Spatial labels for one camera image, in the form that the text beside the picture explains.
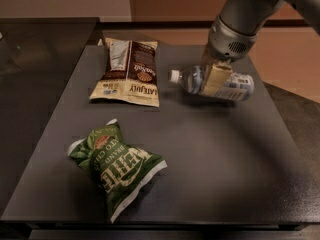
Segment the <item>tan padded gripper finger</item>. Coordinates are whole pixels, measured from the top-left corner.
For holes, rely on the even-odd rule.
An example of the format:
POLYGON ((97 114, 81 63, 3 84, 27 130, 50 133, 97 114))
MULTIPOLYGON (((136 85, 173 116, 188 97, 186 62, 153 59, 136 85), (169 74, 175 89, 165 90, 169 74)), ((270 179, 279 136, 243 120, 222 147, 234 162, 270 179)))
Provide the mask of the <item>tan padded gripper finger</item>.
POLYGON ((208 64, 204 70, 199 94, 214 97, 232 73, 233 69, 229 64, 222 62, 208 64))

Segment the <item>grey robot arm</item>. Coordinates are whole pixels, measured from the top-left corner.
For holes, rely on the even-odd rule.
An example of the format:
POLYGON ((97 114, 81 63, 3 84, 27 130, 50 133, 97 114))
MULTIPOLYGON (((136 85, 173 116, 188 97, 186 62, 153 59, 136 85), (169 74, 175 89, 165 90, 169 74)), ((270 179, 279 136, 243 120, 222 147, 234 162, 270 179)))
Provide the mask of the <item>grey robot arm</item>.
POLYGON ((263 80, 317 101, 320 0, 226 0, 209 30, 201 62, 232 62, 250 55, 263 80), (291 6, 306 28, 262 26, 283 5, 291 6))

